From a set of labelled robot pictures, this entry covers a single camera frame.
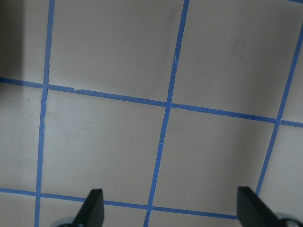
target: blue tape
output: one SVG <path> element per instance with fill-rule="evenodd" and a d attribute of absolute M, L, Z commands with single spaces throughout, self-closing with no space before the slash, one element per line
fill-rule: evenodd
<path fill-rule="evenodd" d="M 44 62 L 44 76 L 43 76 L 43 90 L 41 98 L 41 113 L 39 126 L 39 144 L 38 144 L 38 161 L 37 161 L 37 177 L 36 177 L 36 204 L 35 204 L 35 227 L 39 227 L 40 216 L 40 192 L 42 182 L 42 162 L 43 162 L 43 147 L 44 147 L 44 119 L 46 113 L 46 101 L 48 95 L 48 81 L 49 81 L 49 67 L 52 47 L 52 31 L 53 31 L 53 16 L 54 16 L 55 0 L 49 0 L 48 19 L 47 19 L 47 33 L 45 46 L 45 62 Z"/>
<path fill-rule="evenodd" d="M 127 102 L 142 103 L 142 104 L 157 105 L 157 106 L 166 106 L 166 102 L 155 101 L 155 100 L 144 99 L 144 98 L 136 98 L 136 97 L 131 97 L 131 96 L 121 96 L 121 95 L 109 94 L 109 93 L 98 92 L 98 91 L 75 90 L 72 87 L 62 87 L 62 86 L 50 84 L 48 86 L 48 89 L 55 90 L 55 91 L 87 95 L 87 96 L 110 98 L 110 99 L 122 100 L 122 101 L 127 101 Z"/>
<path fill-rule="evenodd" d="M 55 195 L 55 194 L 44 194 L 44 193 L 41 194 L 41 198 L 76 201 L 76 202 L 84 202 L 85 201 L 85 198 L 81 198 L 81 197 Z M 129 207 L 129 208 L 143 209 L 143 210 L 146 210 L 146 208 L 147 208 L 146 205 L 126 203 L 126 202 L 116 202 L 116 201 L 104 201 L 104 204 L 105 205 L 110 205 L 110 206 Z"/>
<path fill-rule="evenodd" d="M 270 156 L 271 156 L 271 153 L 272 153 L 272 149 L 273 149 L 274 143 L 276 141 L 276 135 L 277 135 L 277 132 L 278 132 L 278 129 L 279 129 L 279 125 L 282 123 L 281 119 L 282 119 L 282 116 L 283 116 L 283 111 L 284 111 L 284 108 L 285 108 L 285 105 L 286 105 L 286 101 L 287 101 L 287 97 L 288 97 L 288 94 L 289 94 L 290 86 L 291 86 L 291 83 L 292 83 L 292 80 L 293 80 L 293 77 L 294 77 L 294 71 L 295 71 L 295 67 L 296 67 L 297 62 L 298 62 L 298 57 L 299 57 L 300 49 L 301 49 L 301 46 L 302 46 L 302 41 L 303 41 L 303 23 L 301 25 L 297 45 L 296 45 L 296 48 L 295 48 L 295 51 L 294 51 L 293 60 L 292 60 L 291 67 L 290 67 L 290 70 L 289 70 L 289 74 L 288 74 L 287 82 L 286 82 L 286 85 L 285 85 L 285 89 L 284 89 L 282 101 L 281 101 L 281 104 L 280 104 L 279 112 L 278 112 L 278 115 L 277 115 L 277 122 L 275 123 L 275 127 L 274 127 L 274 130 L 273 130 L 271 139 L 270 139 L 270 143 L 269 143 L 269 146 L 268 146 L 268 149 L 267 149 L 265 160 L 263 162 L 261 174 L 260 174 L 258 185 L 257 185 L 257 188 L 256 188 L 256 195 L 259 195 L 259 193 L 260 193 L 260 190 L 261 190 L 261 187 L 262 187 L 262 184 L 263 184 L 263 180 L 264 180 L 264 177 L 265 177 L 265 174 L 266 174 L 266 170 L 267 170 L 267 167 L 268 167 L 268 163 L 269 163 L 269 160 L 270 160 Z"/>
<path fill-rule="evenodd" d="M 237 117 L 237 118 L 261 121 L 261 122 L 269 122 L 269 123 L 276 122 L 276 118 L 262 117 L 262 116 L 256 116 L 256 115 L 245 114 L 245 113 L 236 113 L 236 112 L 230 112 L 230 111 L 225 111 L 225 110 L 216 110 L 216 109 L 199 107 L 199 106 L 178 105 L 178 104 L 172 103 L 171 107 L 175 108 L 175 109 L 185 109 L 185 110 L 190 110 L 190 111 L 223 115 L 223 116 L 229 116 L 229 117 Z"/>
<path fill-rule="evenodd" d="M 43 84 L 19 80 L 19 79 L 4 78 L 4 77 L 0 77 L 0 83 L 15 84 L 15 85 L 22 85 L 22 86 L 26 86 L 26 87 L 35 87 L 35 88 L 43 87 Z"/>
<path fill-rule="evenodd" d="M 109 206 L 129 207 L 129 208 L 142 209 L 142 210 L 147 209 L 146 205 L 126 203 L 126 202 L 104 201 L 104 204 Z"/>
<path fill-rule="evenodd" d="M 55 195 L 55 194 L 44 194 L 44 193 L 41 193 L 40 197 L 41 198 L 48 198 L 48 199 L 76 201 L 76 202 L 84 202 L 85 201 L 85 198 L 80 198 L 80 197 Z"/>
<path fill-rule="evenodd" d="M 235 215 L 209 213 L 209 212 L 194 211 L 194 210 L 181 210 L 181 209 L 166 208 L 166 207 L 153 207 L 152 210 L 178 213 L 178 214 L 198 215 L 198 216 L 213 217 L 213 218 L 227 218 L 227 219 L 235 219 L 235 220 L 238 219 L 237 216 Z"/>
<path fill-rule="evenodd" d="M 293 127 L 299 127 L 299 128 L 303 128 L 303 123 L 299 123 L 299 122 L 291 122 L 291 121 L 281 121 L 282 125 L 287 125 L 287 126 L 293 126 Z"/>
<path fill-rule="evenodd" d="M 275 126 L 274 126 L 273 133 L 271 135 L 269 146 L 268 146 L 266 156 L 265 156 L 265 159 L 264 159 L 264 162 L 263 162 L 262 170 L 261 170 L 260 177 L 259 177 L 258 184 L 257 184 L 257 188 L 256 188 L 256 195 L 259 195 L 260 190 L 261 190 L 261 186 L 263 184 L 263 180 L 264 180 L 265 173 L 266 173 L 266 170 L 267 170 L 267 167 L 268 167 L 271 152 L 273 150 L 274 143 L 276 141 L 276 135 L 278 133 L 278 128 L 279 128 L 279 123 L 276 123 Z"/>
<path fill-rule="evenodd" d="M 9 189 L 9 188 L 0 188 L 0 192 L 18 194 L 18 195 L 36 196 L 36 192 L 29 192 L 29 191 Z"/>
<path fill-rule="evenodd" d="M 152 212 L 152 204 L 153 204 L 153 199 L 155 196 L 155 191 L 156 191 L 156 186 L 157 186 L 161 157 L 162 157 L 162 152 L 163 152 L 163 144 L 164 144 L 164 139 L 165 139 L 165 133 L 166 133 L 166 129 L 167 129 L 168 121 L 169 121 L 170 106 L 171 106 L 172 96 L 173 96 L 173 91 L 174 91 L 174 86 L 175 86 L 176 72 L 177 72 L 177 68 L 178 68 L 178 61 L 179 61 L 180 50 L 181 50 L 181 45 L 182 45 L 182 39 L 183 39 L 183 33 L 184 33 L 185 22 L 186 22 L 186 17 L 187 17 L 188 5 L 189 5 L 189 0 L 184 0 L 181 19 L 180 19 L 180 25 L 179 25 L 179 31 L 178 31 L 178 36 L 177 36 L 175 54 L 174 54 L 174 59 L 173 59 L 173 64 L 172 64 L 172 69 L 171 69 L 171 74 L 170 74 L 170 80 L 169 80 L 169 90 L 168 90 L 167 101 L 166 101 L 167 105 L 165 108 L 162 128 L 161 128 L 161 132 L 160 132 L 157 157 L 156 157 L 156 161 L 155 161 L 155 168 L 154 168 L 152 182 L 151 182 L 151 190 L 150 190 L 150 195 L 149 195 L 148 204 L 147 204 L 147 212 L 146 212 L 146 216 L 144 219 L 144 225 L 143 225 L 144 227 L 148 227 L 150 215 Z"/>
<path fill-rule="evenodd" d="M 301 46 L 302 46 L 302 40 L 303 40 L 303 23 L 301 25 L 301 30 L 300 30 L 300 33 L 299 33 L 298 42 L 297 42 L 297 45 L 296 45 L 296 48 L 295 48 L 295 51 L 294 51 L 292 64 L 291 64 L 291 67 L 290 67 L 290 70 L 289 70 L 286 86 L 285 86 L 285 89 L 284 89 L 281 105 L 280 105 L 278 116 L 277 116 L 277 119 L 279 119 L 279 120 L 282 119 L 282 115 L 283 115 L 283 111 L 284 111 L 285 104 L 286 104 L 286 101 L 287 101 L 287 97 L 288 97 L 288 94 L 289 94 L 290 86 L 291 86 L 291 83 L 292 83 L 292 80 L 293 80 L 293 77 L 294 77 L 295 67 L 296 67 L 297 62 L 298 62 L 300 49 L 301 49 Z"/>

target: floor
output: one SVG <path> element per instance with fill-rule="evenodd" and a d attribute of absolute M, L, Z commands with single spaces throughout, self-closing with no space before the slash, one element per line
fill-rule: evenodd
<path fill-rule="evenodd" d="M 0 226 L 240 227 L 238 186 L 303 220 L 303 1 L 0 6 Z"/>

